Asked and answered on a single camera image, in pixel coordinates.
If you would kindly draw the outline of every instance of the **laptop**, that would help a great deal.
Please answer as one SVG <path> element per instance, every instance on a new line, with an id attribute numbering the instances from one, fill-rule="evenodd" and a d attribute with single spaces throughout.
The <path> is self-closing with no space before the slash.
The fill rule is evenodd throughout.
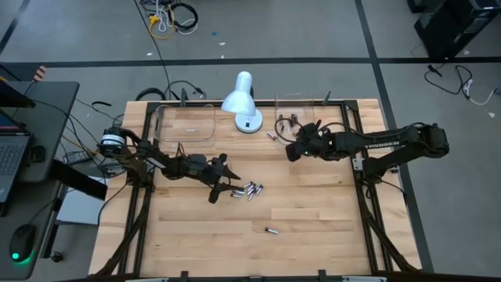
<path id="1" fill-rule="evenodd" d="M 0 110 L 0 204 L 9 198 L 31 139 L 27 130 Z"/>

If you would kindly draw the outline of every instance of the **white cable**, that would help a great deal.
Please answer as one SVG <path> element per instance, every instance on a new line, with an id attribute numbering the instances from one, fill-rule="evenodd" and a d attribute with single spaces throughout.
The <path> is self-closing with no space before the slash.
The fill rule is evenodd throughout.
<path id="1" fill-rule="evenodd" d="M 468 96 L 468 97 L 470 97 L 470 98 L 469 98 L 469 100 L 470 100 L 472 103 L 474 103 L 475 105 L 477 105 L 477 106 L 485 106 L 485 105 L 487 105 L 487 103 L 488 103 L 488 102 L 491 100 L 491 98 L 492 98 L 492 94 L 494 94 L 494 92 L 496 92 L 496 90 L 498 90 L 498 89 L 499 89 L 499 87 L 495 87 L 495 88 L 491 91 L 491 93 L 488 95 L 487 100 L 486 100 L 485 102 L 483 102 L 483 103 L 479 103 L 479 102 L 475 102 L 473 99 L 471 99 L 471 96 L 470 96 L 470 87 L 471 87 L 471 84 L 472 84 L 472 83 L 473 83 L 473 80 L 472 80 L 472 79 L 470 79 L 470 80 L 468 81 L 468 84 L 467 84 L 467 85 L 465 85 L 465 86 L 463 87 L 463 89 L 464 89 L 464 91 L 467 93 L 467 96 Z"/>
<path id="2" fill-rule="evenodd" d="M 185 24 L 187 24 L 187 23 L 191 23 L 191 22 L 193 22 L 193 21 L 195 21 L 195 19 L 189 19 L 189 20 L 187 20 L 186 22 L 181 23 L 181 25 L 185 25 Z M 196 23 L 196 24 L 195 24 L 195 27 L 193 27 L 193 29 L 192 29 L 190 32 L 182 32 L 182 31 L 178 30 L 178 33 L 180 33 L 180 34 L 182 34 L 182 35 L 190 35 L 190 34 L 192 34 L 193 32 L 195 32 L 197 28 L 198 28 L 198 23 Z"/>
<path id="3" fill-rule="evenodd" d="M 165 16 L 167 17 L 167 26 L 168 26 L 168 27 L 172 27 L 172 26 L 171 26 L 171 24 L 170 24 L 170 22 L 171 22 L 171 21 L 169 20 L 169 15 L 168 15 L 167 13 L 165 13 Z M 191 22 L 193 22 L 193 21 L 195 21 L 195 19 L 189 19 L 189 20 L 185 21 L 184 23 L 181 23 L 181 25 L 185 25 L 185 24 L 187 24 L 187 23 L 191 23 Z M 192 34 L 193 32 L 195 32 L 197 28 L 198 28 L 198 23 L 195 25 L 195 27 L 193 27 L 193 29 L 192 29 L 190 32 L 182 32 L 182 31 L 180 31 L 180 30 L 179 30 L 179 29 L 177 29 L 177 28 L 176 28 L 176 30 L 177 30 L 177 32 L 178 32 L 179 34 L 182 34 L 182 35 L 190 35 L 190 34 Z"/>
<path id="4" fill-rule="evenodd" d="M 160 22 L 158 24 L 158 31 L 159 32 L 165 32 L 167 30 L 167 26 L 165 25 L 164 22 L 164 17 L 162 16 L 162 13 L 165 15 L 168 21 L 168 14 L 164 11 L 164 7 L 158 7 L 158 2 L 159 0 L 156 1 L 156 7 L 157 7 L 157 12 L 155 13 L 155 16 L 158 16 L 160 19 Z"/>

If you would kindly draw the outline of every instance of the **black desk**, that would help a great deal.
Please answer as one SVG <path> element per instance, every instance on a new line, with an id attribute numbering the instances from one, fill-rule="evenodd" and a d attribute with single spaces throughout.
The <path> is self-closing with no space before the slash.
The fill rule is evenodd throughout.
<path id="1" fill-rule="evenodd" d="M 10 82 L 9 84 L 24 93 L 30 82 Z M 39 82 L 31 86 L 27 95 L 32 99 L 56 106 L 69 114 L 77 90 L 77 82 Z M 13 111 L 13 109 L 6 110 L 10 114 L 13 114 Z M 58 208 L 58 201 L 53 200 L 56 197 L 61 197 L 66 191 L 66 187 L 61 185 L 62 182 L 55 179 L 62 179 L 70 186 L 74 186 L 71 185 L 74 184 L 71 179 L 61 178 L 61 175 L 76 175 L 77 181 L 81 181 L 79 179 L 81 177 L 90 179 L 53 160 L 64 126 L 67 123 L 67 117 L 62 112 L 39 103 L 34 109 L 19 109 L 14 119 L 25 123 L 28 130 L 35 135 L 34 146 L 42 145 L 45 148 L 46 161 L 30 164 L 23 169 L 20 175 L 20 180 L 23 183 L 17 184 L 12 190 L 6 216 L 0 217 L 2 228 L 0 233 L 0 280 L 26 280 L 33 272 L 37 258 L 39 256 L 46 257 L 46 250 L 52 248 L 56 235 L 54 221 L 57 211 L 55 208 Z M 104 186 L 104 191 L 102 191 L 103 186 L 92 186 L 92 188 L 96 187 L 99 188 L 99 194 L 102 194 L 104 198 L 106 187 Z M 27 223 L 40 208 L 50 201 L 53 201 L 52 205 L 42 210 L 32 221 L 37 227 L 37 232 L 30 259 L 25 262 L 13 262 L 9 255 L 9 242 L 14 230 Z"/>

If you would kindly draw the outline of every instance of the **wooden tabletop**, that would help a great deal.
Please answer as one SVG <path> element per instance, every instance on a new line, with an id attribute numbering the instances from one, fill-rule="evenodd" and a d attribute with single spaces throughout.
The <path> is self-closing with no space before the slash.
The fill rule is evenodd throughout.
<path id="1" fill-rule="evenodd" d="M 358 102 L 364 132 L 385 130 L 378 101 Z M 242 178 L 232 184 L 254 181 L 265 188 L 252 201 L 230 197 L 226 192 L 216 204 L 210 204 L 210 190 L 204 184 L 192 179 L 170 181 L 160 172 L 155 173 L 157 189 L 150 206 L 142 277 L 179 277 L 183 270 L 189 271 L 191 277 L 315 276 L 319 269 L 325 269 L 327 275 L 370 274 L 349 158 L 325 162 L 302 157 L 290 163 L 283 145 L 266 135 L 274 131 L 275 107 L 262 107 L 260 111 L 263 127 L 250 135 L 236 129 L 233 114 L 219 109 L 179 111 L 175 114 L 178 124 L 162 124 L 162 132 L 172 132 L 183 121 L 199 118 L 207 123 L 214 117 L 216 127 L 211 139 L 198 144 L 183 142 L 186 153 L 207 157 L 226 153 L 230 169 Z M 123 127 L 140 136 L 145 112 L 146 102 L 129 102 Z M 314 115 L 323 124 L 342 121 L 341 112 L 333 107 L 315 107 Z M 333 126 L 332 130 L 342 128 Z M 163 141 L 160 148 L 171 153 L 173 144 Z M 370 154 L 378 157 L 387 152 L 379 149 Z M 400 186 L 397 175 L 387 173 L 384 180 Z M 106 198 L 123 185 L 124 177 L 112 179 Z M 388 237 L 419 268 L 402 193 L 386 184 L 377 185 L 377 191 Z M 90 273 L 103 267 L 120 243 L 130 195 L 128 187 L 104 209 Z M 265 227 L 279 234 L 267 233 Z M 384 269 L 378 239 L 374 234 L 373 238 L 378 264 Z M 135 242 L 132 246 L 129 271 Z"/>

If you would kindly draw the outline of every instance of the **yellow cable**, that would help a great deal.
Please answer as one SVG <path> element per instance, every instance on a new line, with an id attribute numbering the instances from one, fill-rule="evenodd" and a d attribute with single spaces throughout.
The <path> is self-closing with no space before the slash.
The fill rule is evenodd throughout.
<path id="1" fill-rule="evenodd" d="M 172 8 L 171 6 L 169 5 L 169 11 L 171 12 L 171 15 L 172 15 L 172 27 L 169 29 L 169 34 L 167 34 L 167 36 L 158 36 L 158 35 L 155 35 L 152 31 L 153 27 L 155 26 L 156 23 L 160 22 L 160 18 L 155 15 L 155 16 L 150 16 L 150 28 L 148 29 L 148 31 L 150 32 L 151 36 L 153 36 L 154 38 L 156 39 L 168 39 L 169 37 L 171 37 L 172 35 L 172 32 L 175 30 L 174 29 L 174 13 L 172 12 Z"/>

